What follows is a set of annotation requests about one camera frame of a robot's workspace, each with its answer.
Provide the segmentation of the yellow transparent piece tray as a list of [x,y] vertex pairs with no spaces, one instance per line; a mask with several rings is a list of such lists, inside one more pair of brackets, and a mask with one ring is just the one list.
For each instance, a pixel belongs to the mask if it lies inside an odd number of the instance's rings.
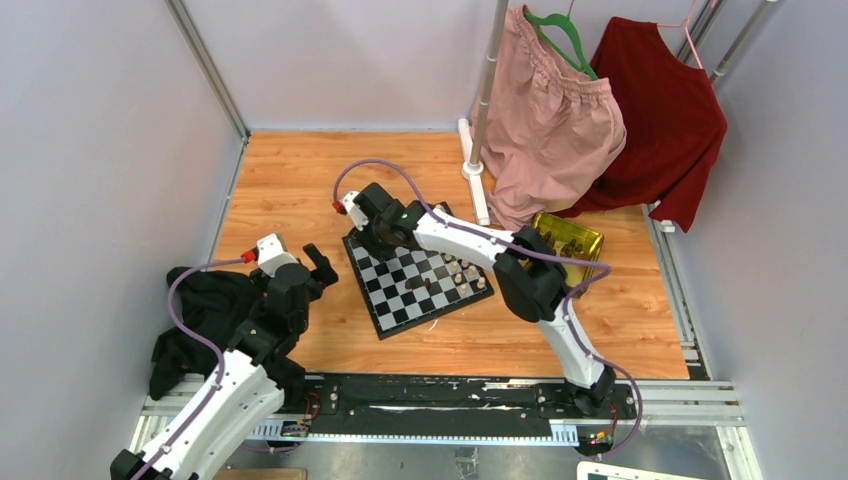
[[589,282],[600,273],[596,264],[600,263],[603,234],[547,212],[537,213],[533,217],[532,227],[541,235],[554,255],[592,263],[592,266],[563,264],[566,285],[570,289]]

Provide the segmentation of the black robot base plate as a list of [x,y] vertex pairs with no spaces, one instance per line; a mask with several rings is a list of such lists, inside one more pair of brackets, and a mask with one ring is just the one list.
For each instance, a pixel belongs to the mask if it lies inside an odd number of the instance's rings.
[[573,447],[606,453],[641,417],[626,383],[600,400],[562,379],[395,374],[309,375],[275,413],[280,433],[312,441]]

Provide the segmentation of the dark chess piece cluster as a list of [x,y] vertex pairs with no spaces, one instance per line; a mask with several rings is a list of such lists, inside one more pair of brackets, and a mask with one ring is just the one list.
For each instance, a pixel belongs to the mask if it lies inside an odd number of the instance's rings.
[[432,295],[434,292],[433,282],[428,278],[422,278],[420,276],[408,278],[404,285],[409,291],[424,291],[427,296]]

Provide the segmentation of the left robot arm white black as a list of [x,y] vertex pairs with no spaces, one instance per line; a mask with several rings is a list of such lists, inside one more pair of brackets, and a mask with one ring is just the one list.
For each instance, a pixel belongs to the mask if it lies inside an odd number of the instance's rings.
[[311,267],[270,234],[237,258],[257,263],[248,275],[227,271],[227,260],[168,273],[175,326],[157,340],[150,394],[161,398],[186,372],[206,380],[154,439],[112,460],[111,478],[210,479],[269,415],[304,405],[305,370],[288,355],[310,303],[338,280],[315,245],[304,252]]

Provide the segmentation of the black white chess board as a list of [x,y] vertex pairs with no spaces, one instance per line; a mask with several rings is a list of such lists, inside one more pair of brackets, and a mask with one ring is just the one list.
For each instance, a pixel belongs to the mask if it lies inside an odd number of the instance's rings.
[[354,222],[342,242],[380,340],[494,295],[483,269],[446,254],[397,247],[371,256],[357,239],[367,217],[352,195],[342,205]]

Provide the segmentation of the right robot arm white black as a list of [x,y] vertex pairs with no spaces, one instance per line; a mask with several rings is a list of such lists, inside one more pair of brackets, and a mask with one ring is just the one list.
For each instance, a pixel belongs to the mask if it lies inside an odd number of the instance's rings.
[[348,192],[336,208],[351,218],[354,237],[372,255],[398,247],[427,250],[492,272],[506,307],[547,339],[575,411],[592,418],[609,407],[615,371],[579,322],[563,262],[538,232],[482,227],[419,200],[403,204],[378,183]]

